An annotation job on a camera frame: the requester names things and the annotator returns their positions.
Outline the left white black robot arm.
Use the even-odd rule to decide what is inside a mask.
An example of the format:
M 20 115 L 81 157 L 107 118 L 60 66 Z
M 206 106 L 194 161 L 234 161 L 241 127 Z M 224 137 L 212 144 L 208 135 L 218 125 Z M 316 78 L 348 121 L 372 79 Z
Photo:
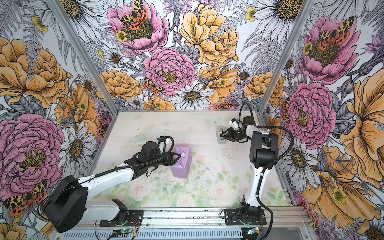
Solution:
M 65 177 L 47 196 L 42 212 L 59 233 L 64 233 L 86 222 L 110 222 L 124 226 L 137 221 L 119 199 L 95 202 L 93 198 L 116 185 L 149 175 L 159 166 L 173 166 L 187 157 L 181 147 L 174 146 L 170 136 L 159 137 L 157 142 L 146 142 L 140 152 L 125 160 L 121 166 L 88 177 Z

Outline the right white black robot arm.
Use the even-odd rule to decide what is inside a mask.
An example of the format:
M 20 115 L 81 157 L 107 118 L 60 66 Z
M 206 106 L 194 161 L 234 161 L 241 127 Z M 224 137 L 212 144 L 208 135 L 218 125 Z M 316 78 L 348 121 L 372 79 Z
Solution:
M 266 178 L 279 155 L 278 135 L 262 130 L 252 117 L 243 121 L 232 119 L 230 127 L 220 133 L 220 138 L 234 143 L 250 142 L 250 163 L 253 165 L 250 186 L 237 209 L 224 209 L 222 219 L 227 226 L 265 225 L 265 211 L 271 210 L 262 203 Z

